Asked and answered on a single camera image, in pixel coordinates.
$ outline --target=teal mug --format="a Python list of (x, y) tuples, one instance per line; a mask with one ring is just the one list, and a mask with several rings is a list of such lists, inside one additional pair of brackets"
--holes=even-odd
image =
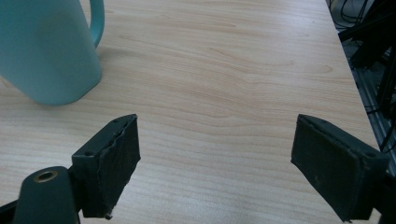
[(102, 75), (103, 0), (91, 12), (88, 27), (78, 0), (1, 0), (0, 75), (40, 104), (80, 99)]

